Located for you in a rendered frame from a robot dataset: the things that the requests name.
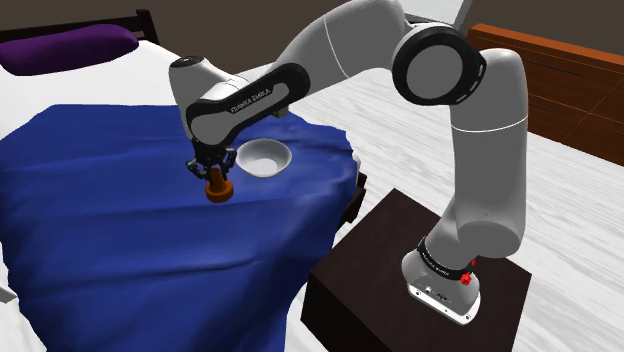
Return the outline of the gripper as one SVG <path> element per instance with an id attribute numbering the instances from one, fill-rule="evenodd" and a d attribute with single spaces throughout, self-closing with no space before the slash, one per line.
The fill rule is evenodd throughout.
<path id="1" fill-rule="evenodd" d="M 196 138 L 191 139 L 195 158 L 185 163 L 186 168 L 198 179 L 209 179 L 209 168 L 206 165 L 219 164 L 221 175 L 224 180 L 228 179 L 228 172 L 234 166 L 237 151 L 223 146 L 211 146 L 200 142 Z"/>

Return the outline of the orange round-based bottle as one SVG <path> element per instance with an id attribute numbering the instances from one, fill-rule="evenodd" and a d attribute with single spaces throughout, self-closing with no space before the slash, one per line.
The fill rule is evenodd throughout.
<path id="1" fill-rule="evenodd" d="M 210 180 L 204 187 L 207 199 L 213 203 L 228 201 L 234 193 L 232 182 L 225 179 L 219 168 L 211 168 L 208 176 Z"/>

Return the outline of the white bowl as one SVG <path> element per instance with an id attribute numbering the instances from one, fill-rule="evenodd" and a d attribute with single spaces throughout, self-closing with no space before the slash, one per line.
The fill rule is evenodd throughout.
<path id="1" fill-rule="evenodd" d="M 291 161 L 292 152 L 288 146 L 274 139 L 254 139 L 237 149 L 237 166 L 257 178 L 276 176 L 284 171 Z"/>

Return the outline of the blue blanket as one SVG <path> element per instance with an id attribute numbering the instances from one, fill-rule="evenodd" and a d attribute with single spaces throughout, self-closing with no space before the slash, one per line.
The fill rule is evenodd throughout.
<path id="1" fill-rule="evenodd" d="M 174 106 L 57 105 L 0 139 L 9 286 L 47 352 L 284 352 L 289 306 L 331 249 L 357 166 L 342 130 L 269 117 L 238 142 L 292 153 L 229 172 L 214 204 Z"/>

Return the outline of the dark robot stand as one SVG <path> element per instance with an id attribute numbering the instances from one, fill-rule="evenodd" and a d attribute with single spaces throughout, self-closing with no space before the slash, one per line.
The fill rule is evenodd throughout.
<path id="1" fill-rule="evenodd" d="M 531 275 L 510 260 L 477 259 L 465 326 L 408 293 L 402 257 L 438 219 L 392 190 L 311 270 L 301 320 L 328 352 L 512 352 Z"/>

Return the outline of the purple pillow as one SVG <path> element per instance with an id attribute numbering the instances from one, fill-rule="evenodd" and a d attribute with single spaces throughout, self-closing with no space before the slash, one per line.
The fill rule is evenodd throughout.
<path id="1" fill-rule="evenodd" d="M 0 66 L 15 76 L 35 76 L 110 62 L 139 46 L 129 30 L 98 24 L 0 43 Z"/>

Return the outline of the brown wooden dresser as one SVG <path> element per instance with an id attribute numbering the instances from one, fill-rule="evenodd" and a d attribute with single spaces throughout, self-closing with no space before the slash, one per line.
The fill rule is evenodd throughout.
<path id="1" fill-rule="evenodd" d="M 486 24 L 468 39 L 521 56 L 530 132 L 624 166 L 624 56 Z"/>

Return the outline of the white bed with dark frame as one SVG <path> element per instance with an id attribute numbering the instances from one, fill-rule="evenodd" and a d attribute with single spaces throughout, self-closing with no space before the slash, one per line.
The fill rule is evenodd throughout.
<path id="1" fill-rule="evenodd" d="M 78 70 L 20 77 L 0 68 L 0 139 L 57 103 L 171 105 L 167 69 L 177 58 L 143 41 L 119 59 Z M 0 352 L 44 351 L 18 301 L 0 303 Z"/>

